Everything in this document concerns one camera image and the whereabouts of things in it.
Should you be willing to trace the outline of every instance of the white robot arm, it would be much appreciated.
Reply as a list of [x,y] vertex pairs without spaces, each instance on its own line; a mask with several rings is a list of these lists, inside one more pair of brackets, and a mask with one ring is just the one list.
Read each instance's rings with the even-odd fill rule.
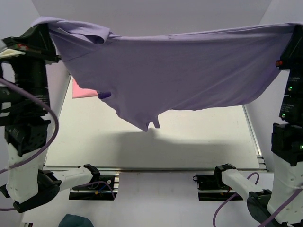
[[[25,212],[52,200],[59,191],[98,182],[99,171],[84,165],[70,171],[52,173],[43,171],[44,160],[39,156],[54,140],[59,122],[50,109],[46,64],[59,61],[47,25],[30,28],[21,37],[0,40],[0,63],[11,64],[15,84],[3,78],[0,67],[0,126],[5,126],[9,166],[0,174],[9,172],[8,183],[1,192],[14,200],[14,208]],[[48,142],[50,113],[55,122],[53,136]]]
[[260,226],[303,227],[303,27],[296,26],[276,66],[290,70],[279,116],[287,124],[273,125],[273,191],[247,180],[232,165],[218,166],[219,184],[233,188]]

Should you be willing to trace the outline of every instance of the lavender t-shirt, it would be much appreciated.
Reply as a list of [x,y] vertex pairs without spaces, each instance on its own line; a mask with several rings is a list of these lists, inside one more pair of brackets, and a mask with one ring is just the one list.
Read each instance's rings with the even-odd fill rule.
[[279,74],[275,62],[295,23],[176,35],[125,37],[109,28],[41,17],[81,88],[143,131],[167,110],[243,105]]

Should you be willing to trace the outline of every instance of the white wall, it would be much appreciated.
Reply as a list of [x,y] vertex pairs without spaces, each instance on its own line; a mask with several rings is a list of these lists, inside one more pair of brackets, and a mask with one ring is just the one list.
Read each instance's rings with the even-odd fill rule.
[[256,25],[271,0],[32,0],[41,16],[87,21],[124,36]]
[[[3,0],[0,7],[0,39],[8,36],[19,36],[25,32],[30,23],[39,17],[37,10],[30,0]],[[3,67],[4,76],[12,79],[12,71],[8,65]],[[4,127],[0,128],[0,169],[7,166],[7,144],[4,140]],[[8,175],[0,175],[0,185],[7,182]],[[0,208],[11,208],[13,201],[0,194]],[[2,227],[17,227],[21,215],[16,211],[0,212],[0,225]]]
[[[261,24],[284,22],[303,22],[302,0],[272,0]],[[283,123],[278,117],[288,78],[287,72],[281,72],[267,90],[254,102],[247,105],[257,139],[266,165],[273,171],[271,152],[271,133],[273,123]]]

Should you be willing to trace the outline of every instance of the pink cloth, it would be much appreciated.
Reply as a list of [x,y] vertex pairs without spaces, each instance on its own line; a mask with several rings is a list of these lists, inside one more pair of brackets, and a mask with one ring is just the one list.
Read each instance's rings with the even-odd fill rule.
[[95,90],[80,88],[75,79],[72,79],[72,98],[85,98],[97,96]]

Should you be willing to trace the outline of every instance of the purple cable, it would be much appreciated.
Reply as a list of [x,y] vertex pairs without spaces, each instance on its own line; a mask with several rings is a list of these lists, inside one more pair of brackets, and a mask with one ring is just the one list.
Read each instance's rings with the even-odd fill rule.
[[[250,174],[250,175],[247,177],[247,179],[250,179],[253,175],[257,175],[257,180],[256,180],[256,182],[255,182],[255,184],[257,184],[257,183],[259,182],[259,179],[260,179],[259,173],[257,173],[257,172],[252,173],[252,174]],[[228,203],[230,200],[232,200],[232,199],[235,198],[236,196],[238,196],[237,193],[235,193],[234,195],[232,195],[231,197],[229,197],[229,198],[228,198],[226,201],[224,201],[224,202],[218,207],[218,209],[215,211],[214,217],[213,217],[213,227],[217,227],[217,226],[216,226],[216,218],[217,218],[217,215],[218,215],[219,211],[222,209],[222,207],[223,207],[226,203]]]
[[[11,82],[3,79],[3,78],[0,78],[0,83],[5,85],[7,88],[21,94],[22,96],[32,100],[36,104],[40,105],[42,108],[44,108],[52,116],[52,118],[55,122],[55,129],[54,129],[53,135],[47,141],[47,143],[43,147],[41,147],[40,150],[38,152],[36,152],[33,156],[29,157],[28,159],[26,159],[22,162],[15,163],[15,164],[8,167],[8,169],[13,169],[13,168],[22,166],[22,165],[30,162],[31,160],[33,160],[34,158],[39,156],[42,152],[44,152],[51,145],[51,143],[53,142],[53,140],[56,138],[56,136],[58,134],[59,121],[58,121],[58,118],[57,118],[56,114],[51,110],[51,108],[48,105],[46,105],[44,102],[42,102],[40,99],[33,96],[31,93],[19,88],[18,86],[14,85],[13,83],[11,83]],[[4,169],[0,170],[0,174],[5,173],[6,171],[8,171],[8,169],[4,168]],[[11,210],[15,210],[15,208],[0,208],[0,211],[11,211]]]
[[86,184],[83,184],[83,185],[79,185],[79,186],[77,186],[77,187],[86,187],[86,186],[90,186],[90,185],[97,184],[97,183],[103,183],[103,184],[105,184],[105,185],[109,188],[110,192],[111,192],[112,195],[113,195],[113,198],[115,199],[115,194],[114,194],[112,188],[111,188],[110,185],[109,185],[108,183],[106,183],[105,181],[96,181],[96,182],[92,182],[92,183],[86,183]]
[[[250,179],[253,175],[257,175],[257,180],[255,182],[255,184],[257,184],[259,182],[259,178],[260,175],[259,173],[255,172],[250,174],[247,179]],[[297,190],[295,190],[295,192],[293,193],[293,195],[291,197],[289,197],[289,199],[287,199],[266,221],[264,221],[263,223],[261,223],[260,225],[258,225],[257,227],[265,227],[269,222],[271,222],[280,212],[281,210],[283,210],[289,203],[291,203],[301,192],[303,191],[303,189],[299,188]],[[222,207],[228,203],[230,200],[232,200],[234,197],[238,196],[237,193],[235,193],[234,195],[232,195],[230,198],[228,198],[226,201],[224,201],[224,203],[222,203],[219,208],[216,210],[216,212],[214,213],[214,218],[213,218],[213,226],[216,227],[215,221],[216,221],[216,217],[219,213],[219,211],[222,209]]]

